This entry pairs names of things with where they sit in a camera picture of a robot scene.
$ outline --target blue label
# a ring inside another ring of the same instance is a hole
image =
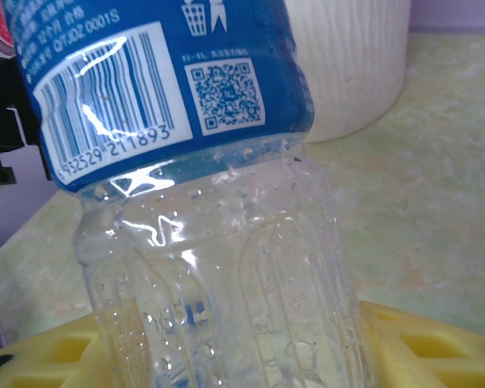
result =
[[[53,177],[66,190],[312,124],[284,0],[5,0],[4,8]]]

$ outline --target clear plastic bottle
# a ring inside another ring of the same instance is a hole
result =
[[[284,0],[5,0],[118,388],[369,388]]]
[[[80,191],[75,250],[124,386],[374,386],[326,174],[302,140]]]

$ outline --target green surface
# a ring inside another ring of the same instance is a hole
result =
[[[308,145],[326,167],[359,296],[485,334],[485,37],[411,37],[395,106]],[[0,319],[21,340],[90,311],[59,192],[0,250]]]

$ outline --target white cylindrical container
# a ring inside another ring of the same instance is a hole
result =
[[[404,83],[411,0],[286,0],[316,118],[308,141],[362,129]]]

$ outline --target yellow plastic object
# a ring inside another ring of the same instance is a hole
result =
[[[362,302],[380,388],[485,388],[485,337]],[[110,388],[112,366],[94,317],[1,349],[0,388]]]
[[[381,388],[485,388],[484,336],[369,302],[361,310]]]

